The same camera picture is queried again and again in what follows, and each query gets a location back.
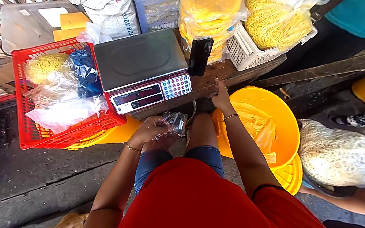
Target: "smartphone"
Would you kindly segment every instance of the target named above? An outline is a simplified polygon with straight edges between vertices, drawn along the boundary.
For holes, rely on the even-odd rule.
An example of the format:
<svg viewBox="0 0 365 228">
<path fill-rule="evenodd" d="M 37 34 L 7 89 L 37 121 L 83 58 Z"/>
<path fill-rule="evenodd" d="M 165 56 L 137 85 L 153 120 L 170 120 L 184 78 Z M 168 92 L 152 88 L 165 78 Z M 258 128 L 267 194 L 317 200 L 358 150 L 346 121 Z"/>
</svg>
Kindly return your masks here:
<svg viewBox="0 0 365 228">
<path fill-rule="evenodd" d="M 213 39 L 193 40 L 191 55 L 189 57 L 188 73 L 193 76 L 203 76 L 210 51 L 212 50 Z"/>
</svg>

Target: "hand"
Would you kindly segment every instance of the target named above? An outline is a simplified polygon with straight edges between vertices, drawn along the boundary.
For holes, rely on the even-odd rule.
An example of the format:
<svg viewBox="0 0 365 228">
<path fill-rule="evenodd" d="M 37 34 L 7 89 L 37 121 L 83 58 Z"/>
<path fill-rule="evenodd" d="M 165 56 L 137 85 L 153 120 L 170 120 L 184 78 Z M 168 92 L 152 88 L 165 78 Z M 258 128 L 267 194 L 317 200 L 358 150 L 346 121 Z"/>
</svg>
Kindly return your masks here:
<svg viewBox="0 0 365 228">
<path fill-rule="evenodd" d="M 163 124 L 162 120 L 163 117 L 151 116 L 147 118 L 133 133 L 128 145 L 136 149 L 142 149 L 143 144 L 151 141 L 156 135 L 171 132 L 171 127 L 157 127 L 158 124 Z"/>
<path fill-rule="evenodd" d="M 223 112 L 224 116 L 230 116 L 236 114 L 236 111 L 234 110 L 232 104 L 230 103 L 229 93 L 227 92 L 225 83 L 218 79 L 215 79 L 215 81 L 218 83 L 216 87 L 218 88 L 219 91 L 217 95 L 211 97 L 213 105 L 219 108 Z"/>
</svg>

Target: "red shirt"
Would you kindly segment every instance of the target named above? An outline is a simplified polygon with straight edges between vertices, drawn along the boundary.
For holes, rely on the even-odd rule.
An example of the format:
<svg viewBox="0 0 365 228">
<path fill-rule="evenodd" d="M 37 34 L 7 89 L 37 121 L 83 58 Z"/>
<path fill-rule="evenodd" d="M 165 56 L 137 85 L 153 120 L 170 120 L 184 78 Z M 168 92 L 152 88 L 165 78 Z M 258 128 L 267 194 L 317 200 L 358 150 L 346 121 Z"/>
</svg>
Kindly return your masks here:
<svg viewBox="0 0 365 228">
<path fill-rule="evenodd" d="M 205 163 L 175 158 L 147 178 L 119 227 L 319 227 L 294 196 L 264 187 L 250 200 Z"/>
</svg>

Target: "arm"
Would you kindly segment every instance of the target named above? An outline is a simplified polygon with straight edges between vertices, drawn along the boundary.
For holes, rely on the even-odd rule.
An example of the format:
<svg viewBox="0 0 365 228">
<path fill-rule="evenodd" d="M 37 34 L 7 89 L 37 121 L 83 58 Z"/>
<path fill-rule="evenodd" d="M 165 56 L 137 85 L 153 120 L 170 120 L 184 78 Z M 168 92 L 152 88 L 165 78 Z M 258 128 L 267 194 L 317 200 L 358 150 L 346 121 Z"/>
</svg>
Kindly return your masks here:
<svg viewBox="0 0 365 228">
<path fill-rule="evenodd" d="M 147 118 L 127 144 L 141 151 L 145 142 L 150 141 L 157 134 L 168 132 L 168 127 L 156 127 L 156 124 L 162 119 L 162 117 Z M 91 212 L 84 225 L 85 228 L 113 228 L 119 225 L 133 188 L 139 159 L 139 151 L 128 149 L 125 146 L 94 199 Z"/>
<path fill-rule="evenodd" d="M 219 86 L 218 95 L 212 97 L 212 102 L 223 116 L 236 114 L 229 100 L 229 94 L 223 81 L 216 80 Z M 246 194 L 251 198 L 253 191 L 261 184 L 281 186 L 271 172 L 263 153 L 249 135 L 238 116 L 225 120 L 227 137 L 233 158 L 240 172 Z"/>
<path fill-rule="evenodd" d="M 299 191 L 324 199 L 345 210 L 365 215 L 365 188 L 358 188 L 352 196 L 344 198 L 328 196 L 315 189 L 306 188 L 304 186 L 301 186 Z"/>
</svg>

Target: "bracelet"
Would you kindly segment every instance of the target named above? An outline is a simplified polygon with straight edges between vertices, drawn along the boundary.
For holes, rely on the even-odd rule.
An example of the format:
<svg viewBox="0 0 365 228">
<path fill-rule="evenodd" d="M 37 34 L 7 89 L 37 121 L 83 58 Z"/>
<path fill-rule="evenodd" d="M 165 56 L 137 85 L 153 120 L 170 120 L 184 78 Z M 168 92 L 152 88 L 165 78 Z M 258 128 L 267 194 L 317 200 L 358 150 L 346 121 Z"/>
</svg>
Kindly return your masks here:
<svg viewBox="0 0 365 228">
<path fill-rule="evenodd" d="M 136 148 L 133 148 L 131 146 L 128 145 L 128 143 L 126 142 L 126 147 L 129 149 L 129 150 L 133 150 L 133 151 L 137 151 L 137 152 L 141 152 L 142 150 L 138 150 Z"/>
<path fill-rule="evenodd" d="M 234 117 L 234 116 L 239 116 L 239 114 L 234 114 L 234 115 L 230 115 L 228 117 L 225 117 L 225 118 L 223 118 L 223 121 L 225 121 L 227 118 Z"/>
</svg>

